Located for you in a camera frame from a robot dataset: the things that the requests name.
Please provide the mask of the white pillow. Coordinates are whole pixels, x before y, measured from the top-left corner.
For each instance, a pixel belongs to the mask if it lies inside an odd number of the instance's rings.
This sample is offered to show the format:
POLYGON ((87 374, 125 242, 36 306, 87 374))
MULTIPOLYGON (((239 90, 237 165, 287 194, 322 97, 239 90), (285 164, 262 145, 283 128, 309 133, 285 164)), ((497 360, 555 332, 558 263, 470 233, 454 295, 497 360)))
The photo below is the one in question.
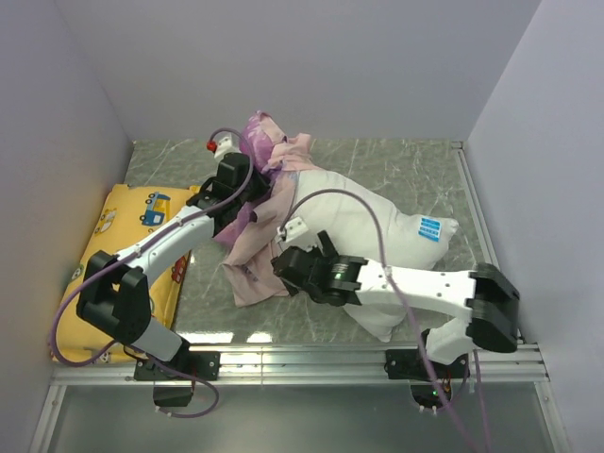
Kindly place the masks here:
MULTIPOLYGON (((345 190, 368 203, 376 214, 382 231, 387 263, 395 267, 434 269, 436 263, 447 253, 449 242, 459 228, 457 220, 452 218, 406 214, 392 201, 343 175, 327 170, 300 172, 294 202, 322 189, 345 190), (418 235, 421 217, 442 223, 439 242, 418 235)), ((304 203, 294 215, 301 217, 312 233, 326 230, 340 254, 380 260, 374 222, 366 208, 352 197, 340 193, 318 195, 304 203)), ((402 307, 382 309, 347 304, 341 310, 384 343, 391 340, 394 328, 406 317, 406 311, 402 307)))

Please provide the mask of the purple princess print pillowcase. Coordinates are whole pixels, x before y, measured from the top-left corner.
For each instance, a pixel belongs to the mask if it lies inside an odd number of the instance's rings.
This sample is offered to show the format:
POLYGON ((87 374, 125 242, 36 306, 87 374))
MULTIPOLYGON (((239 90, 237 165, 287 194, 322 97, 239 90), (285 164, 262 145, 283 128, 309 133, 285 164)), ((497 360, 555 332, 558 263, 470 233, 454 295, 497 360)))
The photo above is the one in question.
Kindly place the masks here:
POLYGON ((268 161, 273 155, 275 146, 288 141, 286 133, 268 113, 263 111, 257 111, 249 118, 242 135, 245 136, 251 148, 244 148, 241 145, 240 149, 246 155, 254 155, 255 168, 260 170, 263 175, 269 176, 270 183, 269 191, 266 195, 256 201, 246 203, 239 211, 237 218, 215 237, 217 243, 228 249, 234 246, 247 224, 250 221, 255 221, 254 208, 269 198, 273 185, 280 173, 281 164, 273 164, 269 167, 268 161))

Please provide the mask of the pink pillowcase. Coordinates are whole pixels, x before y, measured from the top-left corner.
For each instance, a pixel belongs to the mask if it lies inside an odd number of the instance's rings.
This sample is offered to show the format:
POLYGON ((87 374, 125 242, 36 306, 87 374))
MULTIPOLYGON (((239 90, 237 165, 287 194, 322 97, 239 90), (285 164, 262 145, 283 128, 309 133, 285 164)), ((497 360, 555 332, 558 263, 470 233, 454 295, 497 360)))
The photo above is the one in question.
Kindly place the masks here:
POLYGON ((275 146, 268 161, 269 167, 281 164, 269 198, 254 208, 255 221, 247 224, 222 262, 238 307, 288 294, 271 265, 271 259, 278 255, 277 228, 294 204, 299 173, 315 170, 317 166, 310 158, 311 135, 299 133, 287 137, 286 143, 275 146))

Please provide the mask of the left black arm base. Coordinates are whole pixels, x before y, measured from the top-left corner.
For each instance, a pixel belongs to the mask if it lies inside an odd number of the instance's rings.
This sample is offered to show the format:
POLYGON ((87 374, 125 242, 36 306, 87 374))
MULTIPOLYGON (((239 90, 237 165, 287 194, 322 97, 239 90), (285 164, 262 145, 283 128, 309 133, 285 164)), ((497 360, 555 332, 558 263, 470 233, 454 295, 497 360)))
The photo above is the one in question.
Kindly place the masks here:
POLYGON ((157 411, 175 418, 196 418, 218 406, 220 394, 213 382, 219 376, 220 364, 218 351, 186 351, 170 362, 137 359, 133 380, 153 385, 152 397, 157 411), (194 392, 201 387, 213 395, 210 405, 197 413, 176 412, 187 408, 193 402, 194 392))

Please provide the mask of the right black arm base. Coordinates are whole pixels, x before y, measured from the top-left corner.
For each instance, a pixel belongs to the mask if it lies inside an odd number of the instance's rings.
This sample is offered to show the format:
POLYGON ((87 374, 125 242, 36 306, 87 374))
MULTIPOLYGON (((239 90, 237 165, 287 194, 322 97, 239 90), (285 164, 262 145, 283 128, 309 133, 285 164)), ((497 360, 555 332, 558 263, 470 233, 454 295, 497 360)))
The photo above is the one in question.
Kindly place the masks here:
POLYGON ((445 403, 430 383, 428 372, 417 349, 387 349, 384 371, 389 380, 418 381, 410 386, 412 401, 420 411, 443 411, 461 394, 470 377, 469 357, 459 356, 449 365, 432 363, 436 376, 441 382, 445 403))

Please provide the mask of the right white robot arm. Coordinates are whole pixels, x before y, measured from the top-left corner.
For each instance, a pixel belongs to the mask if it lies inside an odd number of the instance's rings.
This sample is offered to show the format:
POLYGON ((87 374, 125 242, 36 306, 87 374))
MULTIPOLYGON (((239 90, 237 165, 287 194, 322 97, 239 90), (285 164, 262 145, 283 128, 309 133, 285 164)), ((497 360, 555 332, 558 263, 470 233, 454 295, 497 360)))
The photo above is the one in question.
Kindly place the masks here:
POLYGON ((290 246, 274 258, 274 274, 292 294, 303 292, 315 303, 344 308, 383 342, 411 309, 449 316, 428 331, 425 348, 415 355, 424 376, 439 376, 474 348, 516 351, 520 294, 494 265, 481 262, 457 272, 383 267, 340 255, 325 232, 319 237, 319 246, 290 246))

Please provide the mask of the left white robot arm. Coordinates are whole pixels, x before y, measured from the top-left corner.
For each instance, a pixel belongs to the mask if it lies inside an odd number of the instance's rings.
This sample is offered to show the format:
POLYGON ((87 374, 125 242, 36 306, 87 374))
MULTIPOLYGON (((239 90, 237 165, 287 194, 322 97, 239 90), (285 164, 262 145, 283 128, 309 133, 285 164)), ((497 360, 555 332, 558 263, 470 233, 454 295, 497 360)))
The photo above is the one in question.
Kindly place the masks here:
POLYGON ((157 361, 169 379, 191 372, 190 344, 151 313, 149 290, 160 275, 199 243, 233 223, 246 204, 264 197, 270 180, 253 159, 231 152, 216 175, 165 225, 113 255, 89 259, 76 314, 120 344, 157 361))

